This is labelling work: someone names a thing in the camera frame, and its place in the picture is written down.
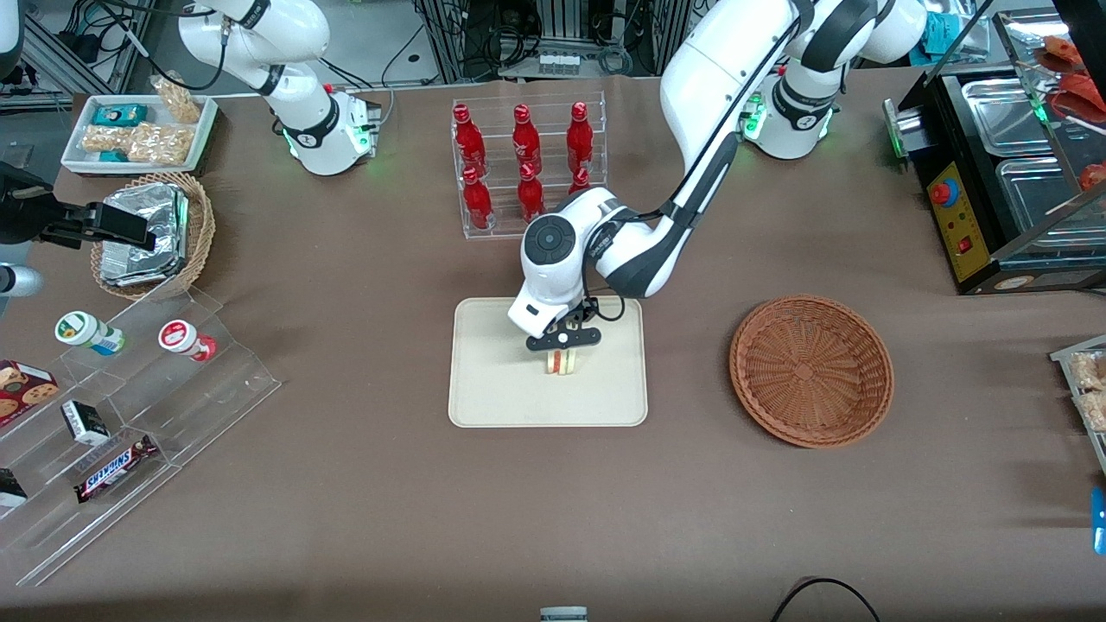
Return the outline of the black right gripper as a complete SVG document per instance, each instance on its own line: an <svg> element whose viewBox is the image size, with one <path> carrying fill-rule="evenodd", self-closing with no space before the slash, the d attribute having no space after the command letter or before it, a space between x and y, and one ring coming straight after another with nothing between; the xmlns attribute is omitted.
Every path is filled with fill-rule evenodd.
<svg viewBox="0 0 1106 622"><path fill-rule="evenodd" d="M54 243L73 251L83 243L125 243L155 250L146 218L106 203L62 204L50 222L39 203L52 191L48 182L1 162L1 243Z"/></svg>

